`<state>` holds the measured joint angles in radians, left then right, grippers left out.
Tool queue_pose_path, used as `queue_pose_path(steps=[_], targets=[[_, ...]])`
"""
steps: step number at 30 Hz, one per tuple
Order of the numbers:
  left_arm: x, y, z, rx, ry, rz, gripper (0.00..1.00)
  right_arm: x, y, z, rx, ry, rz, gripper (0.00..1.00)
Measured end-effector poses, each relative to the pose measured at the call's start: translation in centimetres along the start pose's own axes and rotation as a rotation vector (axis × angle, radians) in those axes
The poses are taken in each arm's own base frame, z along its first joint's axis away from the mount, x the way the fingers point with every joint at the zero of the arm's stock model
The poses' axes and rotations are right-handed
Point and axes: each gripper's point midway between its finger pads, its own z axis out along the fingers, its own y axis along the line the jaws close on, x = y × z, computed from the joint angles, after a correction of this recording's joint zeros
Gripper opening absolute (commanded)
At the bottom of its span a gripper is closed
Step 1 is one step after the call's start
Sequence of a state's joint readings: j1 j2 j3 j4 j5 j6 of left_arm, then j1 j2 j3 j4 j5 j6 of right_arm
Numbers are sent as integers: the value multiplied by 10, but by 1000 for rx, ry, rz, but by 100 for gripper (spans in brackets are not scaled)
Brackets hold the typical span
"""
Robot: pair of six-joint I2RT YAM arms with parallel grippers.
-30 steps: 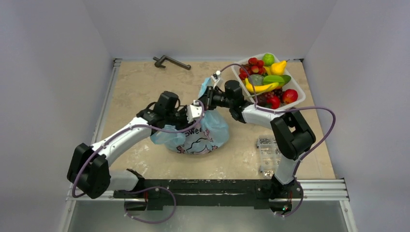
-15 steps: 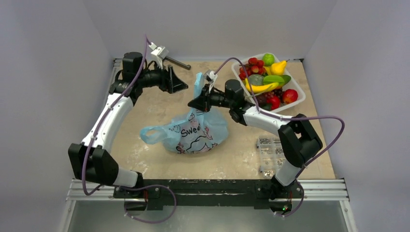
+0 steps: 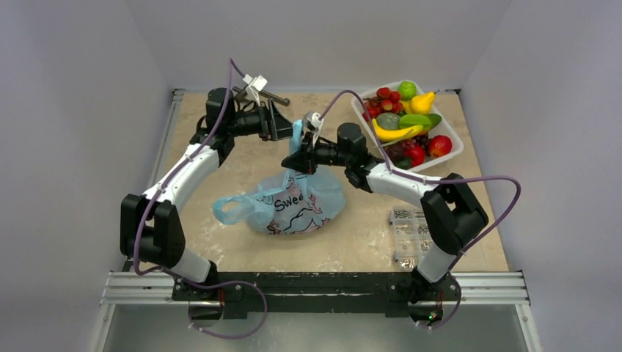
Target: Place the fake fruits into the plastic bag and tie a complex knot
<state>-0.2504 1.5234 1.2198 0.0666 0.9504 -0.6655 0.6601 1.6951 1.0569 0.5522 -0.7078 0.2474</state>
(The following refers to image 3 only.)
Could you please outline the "light blue plastic bag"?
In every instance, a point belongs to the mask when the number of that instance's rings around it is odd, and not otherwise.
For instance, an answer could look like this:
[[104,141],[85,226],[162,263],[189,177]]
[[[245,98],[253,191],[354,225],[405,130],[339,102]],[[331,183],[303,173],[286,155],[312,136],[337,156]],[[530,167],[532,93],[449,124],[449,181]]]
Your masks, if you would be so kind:
[[264,178],[245,194],[216,200],[212,211],[222,224],[243,221],[255,232],[295,235],[319,230],[344,207],[341,182],[320,166],[311,175],[286,169]]

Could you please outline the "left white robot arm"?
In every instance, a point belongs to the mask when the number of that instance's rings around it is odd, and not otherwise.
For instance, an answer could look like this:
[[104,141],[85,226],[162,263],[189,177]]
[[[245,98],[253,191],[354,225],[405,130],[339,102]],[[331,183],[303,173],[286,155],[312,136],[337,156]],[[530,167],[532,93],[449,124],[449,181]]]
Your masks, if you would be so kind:
[[237,107],[232,89],[211,90],[205,115],[178,162],[148,190],[122,200],[121,253],[135,263],[152,263],[190,280],[190,290],[199,299],[213,298],[219,289],[217,270],[187,247],[180,211],[203,180],[225,162],[236,138],[258,136],[272,142],[292,135],[291,121],[272,99],[246,111]]

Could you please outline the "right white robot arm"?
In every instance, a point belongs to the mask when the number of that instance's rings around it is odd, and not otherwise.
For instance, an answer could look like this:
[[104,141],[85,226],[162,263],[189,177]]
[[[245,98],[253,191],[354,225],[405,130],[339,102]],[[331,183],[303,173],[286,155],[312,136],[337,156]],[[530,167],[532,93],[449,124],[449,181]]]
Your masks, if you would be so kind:
[[391,196],[422,210],[433,244],[412,271],[411,287],[420,298],[437,293],[453,262],[489,222],[465,179],[457,174],[425,179],[392,170],[368,151],[363,132],[352,122],[339,126],[336,142],[313,137],[313,131],[295,122],[293,150],[282,166],[308,175],[319,166],[341,166],[354,188]]

